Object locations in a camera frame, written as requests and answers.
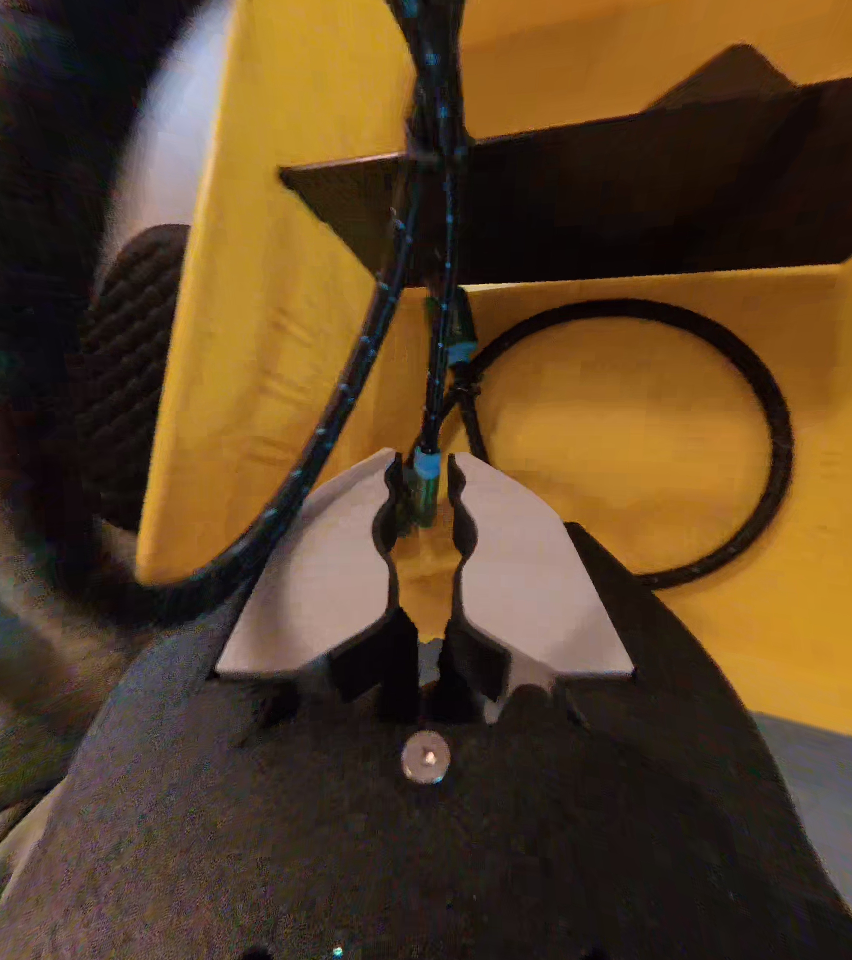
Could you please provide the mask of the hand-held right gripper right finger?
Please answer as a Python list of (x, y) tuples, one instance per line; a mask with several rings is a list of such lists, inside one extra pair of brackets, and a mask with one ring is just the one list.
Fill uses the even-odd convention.
[(451, 454), (459, 562), (448, 647), (484, 722), (525, 687), (625, 683), (635, 666), (559, 514), (468, 453)]

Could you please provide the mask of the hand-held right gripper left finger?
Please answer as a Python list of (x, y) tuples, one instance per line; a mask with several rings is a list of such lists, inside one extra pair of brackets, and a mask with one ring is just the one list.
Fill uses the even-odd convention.
[(384, 448), (321, 485), (267, 562), (216, 678), (311, 701), (419, 701), (418, 632), (399, 599), (403, 461)]

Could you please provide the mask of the yellow plastic bin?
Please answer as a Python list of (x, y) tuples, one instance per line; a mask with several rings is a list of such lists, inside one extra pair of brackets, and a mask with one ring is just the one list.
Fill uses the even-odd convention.
[[(285, 164), (401, 148), (411, 65), (384, 2), (236, 2), (138, 544), (148, 583), (236, 540), (320, 414), (370, 274), (279, 183)], [(468, 2), (475, 138), (636, 114), (743, 42), (794, 82), (852, 76), (852, 2)], [(636, 297), (696, 310), (771, 368), (795, 468), (771, 529), (661, 594), (753, 711), (852, 735), (852, 259), (470, 289), (480, 342), (540, 310)], [(480, 398), (497, 468), (644, 572), (718, 546), (764, 482), (763, 419), (706, 345), (630, 320), (538, 334)]]

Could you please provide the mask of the black mesh wrist rest pad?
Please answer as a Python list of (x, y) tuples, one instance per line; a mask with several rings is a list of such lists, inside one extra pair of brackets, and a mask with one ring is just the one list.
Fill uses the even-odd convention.
[(98, 515), (137, 533), (191, 229), (150, 226), (105, 272), (80, 328), (75, 420)]

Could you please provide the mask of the black bin divider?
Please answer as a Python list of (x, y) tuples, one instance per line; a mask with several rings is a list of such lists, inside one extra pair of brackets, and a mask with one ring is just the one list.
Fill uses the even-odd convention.
[(852, 77), (796, 84), (731, 46), (627, 116), (479, 140), (460, 285), (852, 258)]

